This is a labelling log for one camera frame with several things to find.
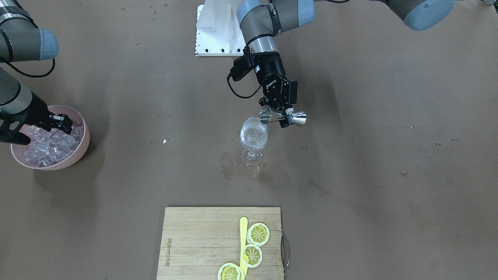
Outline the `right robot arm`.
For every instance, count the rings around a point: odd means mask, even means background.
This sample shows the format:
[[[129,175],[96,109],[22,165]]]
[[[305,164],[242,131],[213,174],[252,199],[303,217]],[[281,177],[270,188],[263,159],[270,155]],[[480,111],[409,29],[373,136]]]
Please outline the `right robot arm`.
[[[0,2],[0,60],[17,73],[30,78],[50,75],[56,66],[59,44],[51,30],[38,27],[32,16],[16,0]],[[49,71],[27,74],[14,62],[51,60]],[[20,130],[24,125],[45,131],[72,132],[73,121],[66,114],[52,113],[47,104],[27,86],[2,69],[0,71],[1,142],[29,145],[29,136]]]

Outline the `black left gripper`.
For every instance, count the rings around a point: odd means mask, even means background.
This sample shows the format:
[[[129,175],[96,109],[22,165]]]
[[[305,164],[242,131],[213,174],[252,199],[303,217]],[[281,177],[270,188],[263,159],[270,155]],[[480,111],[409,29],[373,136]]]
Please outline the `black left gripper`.
[[[259,99],[260,106],[268,106],[281,111],[282,116],[279,120],[281,128],[294,124],[292,106],[297,103],[298,82],[286,78],[279,53],[256,53],[255,59],[258,62],[255,69],[256,78],[264,95]]]

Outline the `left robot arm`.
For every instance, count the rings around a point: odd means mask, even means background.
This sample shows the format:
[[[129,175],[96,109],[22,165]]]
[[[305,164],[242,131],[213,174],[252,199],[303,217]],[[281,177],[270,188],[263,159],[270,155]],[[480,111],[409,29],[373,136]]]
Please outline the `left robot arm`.
[[[382,2],[411,30],[422,31],[433,27],[445,18],[455,5],[455,0],[370,0]],[[263,97],[259,99],[262,124],[279,123],[281,128],[306,123],[304,112],[295,112],[298,81],[286,78],[283,62],[275,37],[310,24],[316,16],[314,0],[246,0],[237,10],[237,17],[245,47],[242,56],[235,59],[227,76],[238,82],[254,71]]]

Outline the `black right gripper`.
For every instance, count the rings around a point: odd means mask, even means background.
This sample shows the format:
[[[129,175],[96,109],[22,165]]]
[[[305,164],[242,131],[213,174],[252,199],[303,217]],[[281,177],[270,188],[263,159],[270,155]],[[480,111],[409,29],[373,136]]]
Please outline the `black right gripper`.
[[[26,109],[16,114],[16,122],[37,126],[45,131],[57,129],[66,135],[72,133],[74,124],[66,114],[51,114],[47,104],[34,93],[32,93],[32,100]]]

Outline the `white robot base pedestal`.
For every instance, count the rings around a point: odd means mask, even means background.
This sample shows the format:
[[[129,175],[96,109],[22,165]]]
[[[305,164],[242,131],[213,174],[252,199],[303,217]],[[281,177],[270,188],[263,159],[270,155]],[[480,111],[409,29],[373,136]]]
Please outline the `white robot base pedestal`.
[[[196,56],[241,56],[245,47],[237,9],[242,0],[206,0],[197,8]]]

